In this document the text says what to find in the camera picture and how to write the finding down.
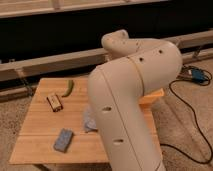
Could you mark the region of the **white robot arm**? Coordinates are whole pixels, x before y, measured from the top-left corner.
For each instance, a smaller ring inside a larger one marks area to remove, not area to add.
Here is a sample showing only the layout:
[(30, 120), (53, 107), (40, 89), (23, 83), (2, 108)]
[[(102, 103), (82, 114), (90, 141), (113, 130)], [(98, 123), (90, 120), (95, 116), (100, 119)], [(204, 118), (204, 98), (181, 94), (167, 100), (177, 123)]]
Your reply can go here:
[(112, 59), (88, 78), (88, 98), (113, 171), (166, 171), (139, 99), (159, 90), (180, 73), (182, 56), (170, 41), (131, 39), (125, 30), (104, 35)]

